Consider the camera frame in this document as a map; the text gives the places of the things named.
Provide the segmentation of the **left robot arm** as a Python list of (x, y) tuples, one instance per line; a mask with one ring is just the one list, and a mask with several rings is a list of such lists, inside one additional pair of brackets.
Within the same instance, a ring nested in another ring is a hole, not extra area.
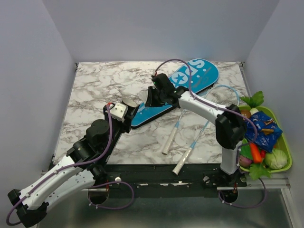
[(104, 119), (97, 119), (85, 136), (73, 144), (66, 155), (36, 182), (21, 190), (11, 190), (13, 205), (26, 228), (38, 224), (64, 197), (85, 188), (102, 187), (107, 181), (105, 166), (123, 133), (129, 133), (138, 110), (137, 104), (108, 103)]

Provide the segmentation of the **white feather shuttlecock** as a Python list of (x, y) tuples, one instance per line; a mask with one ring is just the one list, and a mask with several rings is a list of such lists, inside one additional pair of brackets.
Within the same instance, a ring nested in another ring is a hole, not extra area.
[(148, 99), (148, 92), (147, 91), (143, 91), (142, 93), (140, 93), (138, 95), (138, 97), (144, 102), (146, 103), (147, 102), (147, 99)]

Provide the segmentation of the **black shuttlecock tube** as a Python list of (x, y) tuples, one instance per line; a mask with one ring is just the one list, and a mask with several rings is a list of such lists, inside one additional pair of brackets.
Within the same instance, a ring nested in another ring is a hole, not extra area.
[(128, 107), (128, 112), (131, 113), (134, 112), (134, 110), (136, 110), (139, 106), (134, 100), (127, 97), (122, 99), (122, 103)]

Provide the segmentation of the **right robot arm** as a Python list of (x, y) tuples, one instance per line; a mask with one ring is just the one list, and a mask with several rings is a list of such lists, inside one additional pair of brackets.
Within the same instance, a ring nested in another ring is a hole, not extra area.
[(246, 124), (237, 105), (217, 104), (197, 96), (189, 89), (174, 87), (167, 75), (152, 76), (153, 86), (148, 87), (146, 107), (171, 105), (191, 111), (215, 125), (217, 142), (222, 146), (222, 162), (218, 180), (224, 186), (235, 182), (237, 151), (246, 133)]

